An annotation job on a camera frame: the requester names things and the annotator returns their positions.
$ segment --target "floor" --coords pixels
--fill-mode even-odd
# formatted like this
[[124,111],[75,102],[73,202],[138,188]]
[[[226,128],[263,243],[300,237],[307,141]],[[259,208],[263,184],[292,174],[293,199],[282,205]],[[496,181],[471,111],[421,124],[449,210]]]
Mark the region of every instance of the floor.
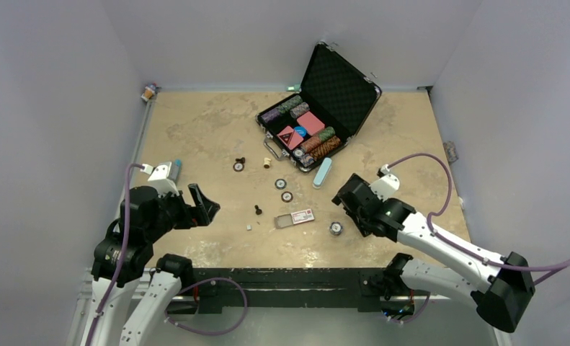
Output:
[[[139,162],[158,164],[180,159],[178,187],[193,203],[186,185],[198,183],[204,194],[221,204],[209,227],[175,230],[154,246],[148,266],[166,253],[189,257],[194,267],[383,267],[397,252],[435,261],[414,249],[374,236],[362,237],[341,207],[331,203],[337,190],[357,173],[368,182],[378,167],[419,151],[445,160],[442,140],[426,92],[385,93],[348,147],[333,157],[333,167],[320,190],[312,188],[315,173],[304,174],[289,161],[272,160],[263,167],[263,132],[254,116],[288,96],[285,92],[162,92],[155,99],[143,138]],[[235,172],[235,158],[246,158]],[[430,159],[412,159],[396,167],[401,187],[395,197],[427,214],[438,210],[446,196],[447,180]],[[146,176],[138,174],[135,184]],[[294,195],[280,199],[275,180],[287,181]],[[255,215],[254,205],[263,214]],[[276,229],[274,217],[311,208],[316,220]],[[332,236],[329,225],[344,226]],[[458,198],[434,222],[469,240]]]

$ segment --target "blue object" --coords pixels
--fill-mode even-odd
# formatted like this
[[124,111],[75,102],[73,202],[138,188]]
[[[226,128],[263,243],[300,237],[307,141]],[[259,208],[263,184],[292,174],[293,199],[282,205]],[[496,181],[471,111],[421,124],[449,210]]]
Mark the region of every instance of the blue object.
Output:
[[308,133],[308,131],[306,131],[306,129],[301,127],[301,126],[296,126],[293,130],[295,130],[295,132],[299,133],[299,135],[302,137],[305,137],[306,134]]
[[326,157],[319,167],[319,171],[316,173],[314,180],[312,181],[312,186],[315,189],[320,189],[323,183],[325,183],[325,178],[327,178],[327,173],[331,170],[331,159]]

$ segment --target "table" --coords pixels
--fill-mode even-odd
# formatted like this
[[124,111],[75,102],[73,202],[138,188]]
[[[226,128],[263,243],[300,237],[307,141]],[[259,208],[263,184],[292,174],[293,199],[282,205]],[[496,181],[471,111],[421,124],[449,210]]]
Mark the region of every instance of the table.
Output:
[[[153,267],[166,253],[193,260],[194,267],[384,267],[397,252],[435,263],[427,255],[385,238],[362,237],[342,207],[331,199],[357,173],[368,182],[378,167],[419,151],[446,160],[442,140],[426,92],[386,92],[350,145],[334,158],[320,190],[312,187],[316,171],[304,174],[289,161],[272,160],[262,145],[263,132],[254,116],[285,98],[286,92],[162,92],[143,135],[139,162],[158,164],[181,159],[178,187],[193,204],[187,184],[198,183],[204,194],[221,204],[209,227],[173,230],[154,245]],[[235,172],[235,158],[246,158]],[[395,168],[401,187],[394,197],[427,214],[441,208],[447,180],[439,164],[428,158],[406,161]],[[136,185],[146,183],[137,174]],[[287,181],[293,201],[280,199],[275,180]],[[258,205],[263,214],[255,215]],[[276,229],[274,217],[312,208],[316,220]],[[329,225],[344,226],[340,236]],[[443,216],[434,222],[469,240],[454,192]]]

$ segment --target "wall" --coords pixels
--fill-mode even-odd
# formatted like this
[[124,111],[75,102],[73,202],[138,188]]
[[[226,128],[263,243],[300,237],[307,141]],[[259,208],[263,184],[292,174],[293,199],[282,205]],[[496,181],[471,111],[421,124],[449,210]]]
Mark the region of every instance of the wall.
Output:
[[0,345],[63,345],[141,89],[97,0],[0,1]]
[[[484,1],[432,101],[472,240],[570,258],[570,1]],[[538,286],[518,345],[570,345],[570,268]]]
[[102,0],[146,81],[281,90],[321,38],[382,86],[433,85],[480,2]]

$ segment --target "open briefcase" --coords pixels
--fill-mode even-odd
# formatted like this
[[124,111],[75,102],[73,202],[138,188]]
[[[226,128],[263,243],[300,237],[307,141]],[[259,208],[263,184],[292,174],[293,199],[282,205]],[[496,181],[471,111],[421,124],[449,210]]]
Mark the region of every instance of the open briefcase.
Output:
[[277,160],[289,157],[302,172],[309,172],[348,145],[381,95],[378,85],[319,42],[300,91],[255,119],[266,134],[264,146]]

